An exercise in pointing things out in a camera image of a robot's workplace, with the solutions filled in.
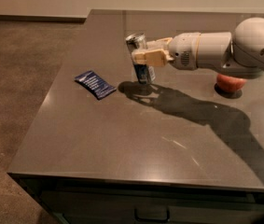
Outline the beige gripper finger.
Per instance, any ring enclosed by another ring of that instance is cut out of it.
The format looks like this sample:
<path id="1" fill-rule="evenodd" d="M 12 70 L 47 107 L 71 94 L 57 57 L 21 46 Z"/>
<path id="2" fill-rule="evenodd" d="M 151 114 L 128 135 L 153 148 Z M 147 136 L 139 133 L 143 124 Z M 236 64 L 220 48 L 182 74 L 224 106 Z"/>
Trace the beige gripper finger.
<path id="1" fill-rule="evenodd" d="M 165 38 L 161 38 L 158 40 L 147 41 L 146 44 L 147 44 L 148 49 L 164 49 L 164 50 L 167 50 L 168 46 L 172 40 L 173 39 L 171 37 L 165 37 Z"/>
<path id="2" fill-rule="evenodd" d="M 174 58 L 164 49 L 137 49 L 132 52 L 132 60 L 137 64 L 163 67 Z"/>

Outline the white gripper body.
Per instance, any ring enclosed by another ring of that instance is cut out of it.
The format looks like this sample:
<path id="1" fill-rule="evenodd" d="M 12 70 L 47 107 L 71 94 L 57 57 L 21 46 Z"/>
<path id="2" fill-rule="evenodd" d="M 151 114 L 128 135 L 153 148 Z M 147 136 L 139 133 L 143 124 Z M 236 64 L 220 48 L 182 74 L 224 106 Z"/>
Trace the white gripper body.
<path id="1" fill-rule="evenodd" d="M 172 39 L 168 45 L 174 59 L 171 65 L 178 70 L 196 70 L 200 33 L 183 33 Z"/>

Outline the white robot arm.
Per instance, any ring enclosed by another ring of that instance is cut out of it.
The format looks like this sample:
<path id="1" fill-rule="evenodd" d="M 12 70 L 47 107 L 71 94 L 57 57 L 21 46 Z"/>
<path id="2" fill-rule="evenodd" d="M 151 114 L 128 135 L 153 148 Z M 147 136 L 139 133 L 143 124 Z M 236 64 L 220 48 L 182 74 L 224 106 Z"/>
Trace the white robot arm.
<path id="1" fill-rule="evenodd" d="M 141 84 L 152 83 L 154 69 L 167 64 L 178 70 L 210 69 L 247 79 L 264 72 L 263 18 L 242 21 L 232 33 L 183 33 L 153 41 L 138 33 L 129 35 L 126 44 Z"/>

